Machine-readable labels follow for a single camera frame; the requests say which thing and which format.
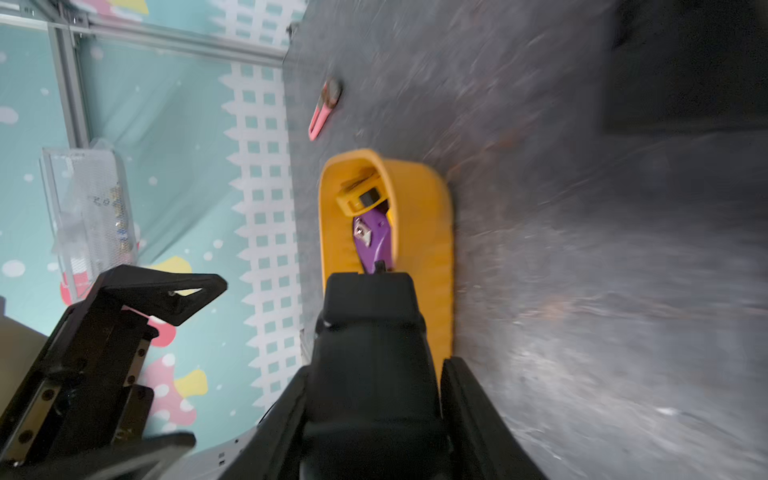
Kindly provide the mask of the yellow tape measure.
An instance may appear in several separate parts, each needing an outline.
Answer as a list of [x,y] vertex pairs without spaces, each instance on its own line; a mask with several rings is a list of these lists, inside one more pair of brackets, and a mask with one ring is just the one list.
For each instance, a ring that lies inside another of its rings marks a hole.
[[357,178],[342,184],[336,202],[342,213],[354,218],[378,207],[388,199],[385,183],[375,171],[363,171]]

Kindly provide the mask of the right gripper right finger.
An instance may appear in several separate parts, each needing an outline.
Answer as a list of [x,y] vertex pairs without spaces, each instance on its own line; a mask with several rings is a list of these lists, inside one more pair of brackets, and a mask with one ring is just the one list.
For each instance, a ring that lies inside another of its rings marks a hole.
[[539,479],[467,363],[435,366],[405,273],[337,273],[310,363],[227,479]]

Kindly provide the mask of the yellow storage tray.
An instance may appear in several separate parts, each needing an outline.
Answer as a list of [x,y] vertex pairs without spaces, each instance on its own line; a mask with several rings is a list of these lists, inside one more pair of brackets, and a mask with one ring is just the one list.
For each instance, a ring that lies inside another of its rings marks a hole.
[[361,273],[352,239],[352,218],[337,201],[350,183],[374,175],[370,183],[387,200],[394,270],[409,274],[437,375],[453,355],[454,211],[449,189],[430,166],[385,158],[360,149],[330,158],[318,187],[322,283],[333,273]]

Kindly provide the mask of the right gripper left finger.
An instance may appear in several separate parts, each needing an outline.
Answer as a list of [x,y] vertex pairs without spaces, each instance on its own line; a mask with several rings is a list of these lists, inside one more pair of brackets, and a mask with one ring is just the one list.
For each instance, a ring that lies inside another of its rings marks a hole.
[[66,309],[1,417],[2,478],[160,478],[196,438],[143,436],[154,392],[138,378],[158,335],[148,318],[180,326],[227,288],[217,274],[103,272]]

